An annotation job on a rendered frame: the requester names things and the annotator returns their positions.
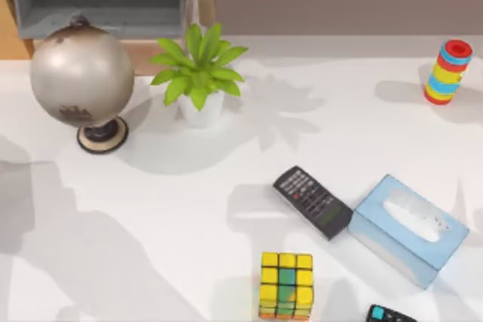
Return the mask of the green plant in white pot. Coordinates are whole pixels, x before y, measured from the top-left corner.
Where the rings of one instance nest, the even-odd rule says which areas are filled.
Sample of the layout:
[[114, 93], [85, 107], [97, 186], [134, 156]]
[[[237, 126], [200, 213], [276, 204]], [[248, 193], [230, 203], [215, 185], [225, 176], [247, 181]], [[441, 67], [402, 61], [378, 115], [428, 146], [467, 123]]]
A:
[[248, 48], [223, 39], [221, 30], [220, 23], [204, 32], [192, 23], [186, 31], [184, 46], [170, 38], [158, 38], [162, 52], [150, 59], [165, 67], [150, 84], [165, 84], [164, 105], [176, 103], [193, 127], [211, 126], [221, 116], [227, 94], [241, 96], [238, 85], [245, 80], [232, 68], [232, 62]]

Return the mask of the black calculator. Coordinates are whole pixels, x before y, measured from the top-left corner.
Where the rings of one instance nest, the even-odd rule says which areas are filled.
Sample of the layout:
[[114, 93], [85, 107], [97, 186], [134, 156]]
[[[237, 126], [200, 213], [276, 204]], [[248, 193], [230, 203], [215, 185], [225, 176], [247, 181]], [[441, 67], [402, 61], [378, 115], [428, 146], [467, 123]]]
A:
[[297, 165], [286, 170], [272, 187], [328, 241], [351, 221], [353, 210]]

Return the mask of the yellow puzzle cube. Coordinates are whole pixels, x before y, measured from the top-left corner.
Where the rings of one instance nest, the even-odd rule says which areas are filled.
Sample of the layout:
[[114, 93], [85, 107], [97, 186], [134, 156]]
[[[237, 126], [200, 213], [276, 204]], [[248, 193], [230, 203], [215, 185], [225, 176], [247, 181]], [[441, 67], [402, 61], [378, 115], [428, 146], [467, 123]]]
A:
[[308, 322], [315, 295], [312, 255], [263, 252], [260, 267], [259, 317]]

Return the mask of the grey globe on stand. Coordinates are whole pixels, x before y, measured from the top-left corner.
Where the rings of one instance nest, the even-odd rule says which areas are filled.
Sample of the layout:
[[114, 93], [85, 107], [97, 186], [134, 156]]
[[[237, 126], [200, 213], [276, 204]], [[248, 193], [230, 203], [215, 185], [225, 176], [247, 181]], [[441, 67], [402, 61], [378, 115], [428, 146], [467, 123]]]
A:
[[29, 75], [38, 104], [75, 127], [86, 152], [102, 155], [125, 143], [129, 127], [119, 114], [133, 93], [135, 72], [114, 35], [76, 14], [35, 49]]

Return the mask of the light blue tissue box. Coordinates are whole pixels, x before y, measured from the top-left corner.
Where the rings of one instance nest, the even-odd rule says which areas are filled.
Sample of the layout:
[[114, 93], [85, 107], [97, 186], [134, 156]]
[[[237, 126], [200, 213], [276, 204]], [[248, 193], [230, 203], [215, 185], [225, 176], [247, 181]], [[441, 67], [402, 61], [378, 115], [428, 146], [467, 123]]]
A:
[[469, 234], [465, 224], [389, 174], [354, 209], [348, 230], [424, 290]]

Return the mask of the stack of coloured rings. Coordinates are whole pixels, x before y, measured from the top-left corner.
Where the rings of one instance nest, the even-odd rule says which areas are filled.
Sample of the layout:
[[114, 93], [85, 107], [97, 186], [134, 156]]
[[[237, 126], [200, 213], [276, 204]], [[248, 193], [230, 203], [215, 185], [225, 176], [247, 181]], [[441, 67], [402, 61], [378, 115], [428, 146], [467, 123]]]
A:
[[424, 85], [425, 98], [439, 106], [449, 104], [460, 86], [472, 55], [471, 45], [463, 39], [445, 41]]

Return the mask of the black device with blue button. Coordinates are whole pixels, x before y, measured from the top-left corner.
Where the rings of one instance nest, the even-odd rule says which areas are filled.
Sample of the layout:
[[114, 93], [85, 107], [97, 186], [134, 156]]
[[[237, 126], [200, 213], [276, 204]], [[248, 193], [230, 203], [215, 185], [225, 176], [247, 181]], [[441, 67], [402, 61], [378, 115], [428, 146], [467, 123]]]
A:
[[373, 304], [368, 309], [365, 322], [414, 322], [414, 320], [398, 311]]

